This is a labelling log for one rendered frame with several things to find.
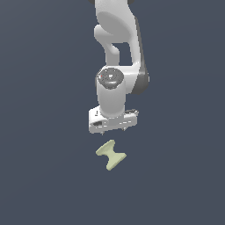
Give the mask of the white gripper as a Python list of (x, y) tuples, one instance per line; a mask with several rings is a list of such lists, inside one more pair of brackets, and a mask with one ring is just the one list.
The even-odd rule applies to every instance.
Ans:
[(105, 134), (106, 131), (114, 129), (122, 129), (126, 131), (127, 128), (133, 127), (137, 124), (137, 117), (139, 111), (132, 109), (126, 110), (122, 115), (117, 118), (106, 118), (100, 113), (99, 108), (89, 110), (89, 131), (92, 134), (101, 133)]

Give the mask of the pale green spool-shaped object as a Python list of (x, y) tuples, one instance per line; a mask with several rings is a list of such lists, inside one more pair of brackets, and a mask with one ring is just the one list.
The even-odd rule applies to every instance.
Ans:
[(127, 155), (125, 153), (116, 153), (113, 148), (115, 145), (115, 140), (110, 140), (101, 146), (96, 154), (98, 156), (107, 156), (108, 163), (106, 165), (106, 169), (111, 171), (118, 163), (120, 163)]

